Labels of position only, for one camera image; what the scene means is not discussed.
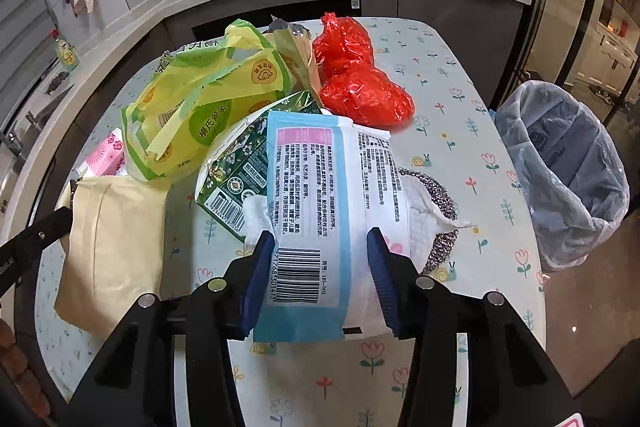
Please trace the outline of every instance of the yellow-green plastic bag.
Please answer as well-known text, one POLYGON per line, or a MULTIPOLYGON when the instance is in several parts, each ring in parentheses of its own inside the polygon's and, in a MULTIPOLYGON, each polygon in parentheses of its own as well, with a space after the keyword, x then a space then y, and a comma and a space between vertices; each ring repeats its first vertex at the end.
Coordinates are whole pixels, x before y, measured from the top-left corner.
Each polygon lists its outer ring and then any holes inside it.
POLYGON ((280 54, 243 20, 229 25, 220 42, 165 53, 142 94, 122 109, 129 175, 186 176, 218 133, 290 91, 280 54))

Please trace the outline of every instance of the blue gripper pad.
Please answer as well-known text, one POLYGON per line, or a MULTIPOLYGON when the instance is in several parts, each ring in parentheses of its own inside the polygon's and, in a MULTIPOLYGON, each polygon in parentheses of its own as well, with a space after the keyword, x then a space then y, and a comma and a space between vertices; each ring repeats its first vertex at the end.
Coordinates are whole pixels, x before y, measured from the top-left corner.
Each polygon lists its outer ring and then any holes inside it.
POLYGON ((401 320, 399 314, 398 292, 388 269, 388 260, 392 256, 386 246, 385 238, 378 227, 369 230, 367 233, 367 258, 369 269, 376 285, 378 300, 382 314, 385 317, 385 324, 393 331, 395 337, 400 334, 401 320))
POLYGON ((276 243, 271 233, 264 231, 255 245, 253 257, 255 257, 254 274, 242 298, 242 320, 240 328, 244 336, 255 328, 260 315, 264 293, 269 282, 269 270, 271 268, 271 254, 276 243))

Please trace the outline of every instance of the table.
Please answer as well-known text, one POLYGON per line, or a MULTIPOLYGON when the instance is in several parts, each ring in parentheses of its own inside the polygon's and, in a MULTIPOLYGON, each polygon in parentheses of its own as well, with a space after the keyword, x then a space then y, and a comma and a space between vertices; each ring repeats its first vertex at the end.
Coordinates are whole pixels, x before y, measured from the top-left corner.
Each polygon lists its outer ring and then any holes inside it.
MULTIPOLYGON (((360 22, 371 36, 376 66, 415 102, 414 124, 392 136, 396 163, 435 178, 456 202, 459 216, 475 224, 461 230, 449 262, 434 276, 464 295, 481 297, 494 289, 504 293, 544 346, 543 280, 529 211, 509 155, 471 80, 426 24, 386 18, 360 22)), ((303 24, 314 36, 322 31, 320 21, 303 24)), ((120 109, 142 92, 156 64, 154 60, 142 68, 120 91, 74 167, 111 129, 121 126, 120 109)), ((194 182, 195 174, 175 184, 168 196, 162 298, 190 293, 221 276, 233 259, 250 254, 194 203, 194 182)), ((102 341, 65 323, 53 309, 63 259, 59 243, 44 252, 34 313, 47 370, 69 399, 102 341)), ((229 344, 249 427, 398 423, 413 341, 381 335, 341 343, 261 344, 249 337, 229 344)), ((466 357, 466 336, 459 335, 456 426, 465 425, 466 357)), ((184 344, 177 339, 179 425, 188 425, 184 371, 184 344)))

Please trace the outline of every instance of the white countertop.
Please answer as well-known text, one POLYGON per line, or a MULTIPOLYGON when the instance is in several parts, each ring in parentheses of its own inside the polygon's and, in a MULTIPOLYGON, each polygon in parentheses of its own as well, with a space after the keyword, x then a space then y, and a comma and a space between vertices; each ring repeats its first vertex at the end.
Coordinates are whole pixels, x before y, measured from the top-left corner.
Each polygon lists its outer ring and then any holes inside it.
MULTIPOLYGON (((56 149, 106 75, 132 47, 165 18, 211 0, 147 0, 116 20, 80 49, 81 62, 71 73, 73 89, 53 113, 35 143, 15 185, 7 207, 1 243, 14 237, 27 225, 40 182, 56 149)), ((531 0, 514 0, 529 5, 531 0)), ((0 316, 13 324, 13 291, 2 298, 0 316)))

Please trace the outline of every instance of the kraft paper bag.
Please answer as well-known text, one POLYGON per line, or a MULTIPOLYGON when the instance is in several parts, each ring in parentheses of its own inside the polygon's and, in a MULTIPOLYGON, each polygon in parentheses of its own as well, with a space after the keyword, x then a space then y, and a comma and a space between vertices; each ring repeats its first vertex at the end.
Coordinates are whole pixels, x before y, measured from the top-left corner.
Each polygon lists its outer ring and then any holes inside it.
MULTIPOLYGON (((54 305, 66 322, 102 338, 143 293, 159 292, 164 211, 171 183, 128 176, 82 179, 54 305)), ((70 188, 58 206, 69 206, 70 188)))

